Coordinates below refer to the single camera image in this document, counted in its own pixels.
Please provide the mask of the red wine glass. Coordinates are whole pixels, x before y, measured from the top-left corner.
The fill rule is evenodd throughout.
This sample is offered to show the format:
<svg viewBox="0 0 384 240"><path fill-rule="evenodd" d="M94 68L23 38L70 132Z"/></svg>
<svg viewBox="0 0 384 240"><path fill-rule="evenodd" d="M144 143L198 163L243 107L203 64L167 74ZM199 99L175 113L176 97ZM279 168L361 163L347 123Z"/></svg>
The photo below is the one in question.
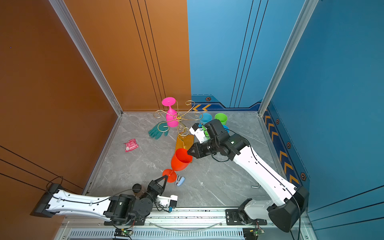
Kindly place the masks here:
<svg viewBox="0 0 384 240"><path fill-rule="evenodd" d="M163 171L163 176L167 176L167 182L173 183L177 180L177 173L184 170L191 162L193 157L188 154L186 149L177 149L171 160L171 168Z"/></svg>

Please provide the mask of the green wine glass front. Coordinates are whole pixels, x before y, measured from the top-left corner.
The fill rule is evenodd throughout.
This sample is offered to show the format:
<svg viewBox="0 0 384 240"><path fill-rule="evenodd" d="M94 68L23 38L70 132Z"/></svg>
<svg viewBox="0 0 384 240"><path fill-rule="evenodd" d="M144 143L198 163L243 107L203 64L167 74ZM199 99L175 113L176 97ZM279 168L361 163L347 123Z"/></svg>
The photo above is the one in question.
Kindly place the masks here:
<svg viewBox="0 0 384 240"><path fill-rule="evenodd" d="M202 129L203 129L203 132L204 132L205 136L206 136L207 138L209 138L210 135L208 134L206 127L205 127L205 126L202 126Z"/></svg>

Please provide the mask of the green wine glass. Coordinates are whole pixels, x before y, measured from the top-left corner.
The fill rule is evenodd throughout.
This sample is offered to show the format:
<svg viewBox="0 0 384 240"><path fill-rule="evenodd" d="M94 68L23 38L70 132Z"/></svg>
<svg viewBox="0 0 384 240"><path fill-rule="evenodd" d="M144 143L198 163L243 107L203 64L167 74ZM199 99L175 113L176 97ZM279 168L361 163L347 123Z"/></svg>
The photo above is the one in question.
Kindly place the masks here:
<svg viewBox="0 0 384 240"><path fill-rule="evenodd" d="M217 113L215 115L215 119L219 120L223 126L226 126L227 125L227 121L228 121L228 116L224 113Z"/></svg>
<svg viewBox="0 0 384 240"><path fill-rule="evenodd" d="M206 136L207 138L209 138L210 135L208 134L206 127L205 127L205 126L202 126L202 129L203 129L203 132L204 132L205 136Z"/></svg>

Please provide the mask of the light blue wine glass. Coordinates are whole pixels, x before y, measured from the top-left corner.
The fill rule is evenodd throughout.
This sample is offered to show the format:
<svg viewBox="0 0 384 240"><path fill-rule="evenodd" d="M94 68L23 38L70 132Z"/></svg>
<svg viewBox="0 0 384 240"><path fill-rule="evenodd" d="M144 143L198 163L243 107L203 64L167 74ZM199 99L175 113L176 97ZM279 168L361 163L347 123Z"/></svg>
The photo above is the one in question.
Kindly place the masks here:
<svg viewBox="0 0 384 240"><path fill-rule="evenodd" d="M206 123L210 122L213 119L212 115L209 113L203 113L202 117L200 119L200 123L202 125L205 125Z"/></svg>

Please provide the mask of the magenta wine glass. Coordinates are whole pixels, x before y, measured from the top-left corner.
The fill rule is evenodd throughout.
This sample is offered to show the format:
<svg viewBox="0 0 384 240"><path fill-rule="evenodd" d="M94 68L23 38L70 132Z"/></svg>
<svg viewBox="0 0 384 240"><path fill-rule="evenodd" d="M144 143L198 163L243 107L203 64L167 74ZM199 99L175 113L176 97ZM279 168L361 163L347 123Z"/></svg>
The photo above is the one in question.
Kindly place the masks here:
<svg viewBox="0 0 384 240"><path fill-rule="evenodd" d="M166 113L166 121L170 128L175 128L179 125L179 122L177 121L177 112L172 108L176 102L176 99L173 97L167 97L162 100L163 106L169 108Z"/></svg>

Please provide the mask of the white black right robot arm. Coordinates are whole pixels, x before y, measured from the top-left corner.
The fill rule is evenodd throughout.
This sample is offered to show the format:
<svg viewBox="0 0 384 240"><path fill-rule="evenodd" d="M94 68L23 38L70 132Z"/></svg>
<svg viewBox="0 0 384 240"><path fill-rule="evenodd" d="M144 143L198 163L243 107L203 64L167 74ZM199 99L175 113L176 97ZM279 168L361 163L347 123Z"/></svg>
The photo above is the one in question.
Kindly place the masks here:
<svg viewBox="0 0 384 240"><path fill-rule="evenodd" d="M270 196L270 201L245 200L238 207L238 218L245 225L255 225L257 219L271 220L288 233L308 207L309 191L288 182L272 169L252 148L250 142L232 130L226 130L219 120L199 127L194 124L189 132L198 139L188 149L196 159L217 153L242 167Z"/></svg>

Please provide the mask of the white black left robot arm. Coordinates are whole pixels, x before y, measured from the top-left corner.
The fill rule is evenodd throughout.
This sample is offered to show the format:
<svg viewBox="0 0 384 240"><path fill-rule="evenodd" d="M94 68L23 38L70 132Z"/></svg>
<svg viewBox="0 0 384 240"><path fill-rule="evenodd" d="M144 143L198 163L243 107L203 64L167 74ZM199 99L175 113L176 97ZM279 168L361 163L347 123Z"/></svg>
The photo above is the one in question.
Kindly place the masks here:
<svg viewBox="0 0 384 240"><path fill-rule="evenodd" d="M141 185L135 184L131 189L134 192L132 195L120 193L107 197L76 195L67 192L60 184L52 183L46 186L44 195L30 215L41 218L54 215L83 216L103 220L107 226L132 225L144 221L156 204L169 211L177 206L176 195L162 195L167 180L167 176L162 176L152 180L146 191L142 191Z"/></svg>

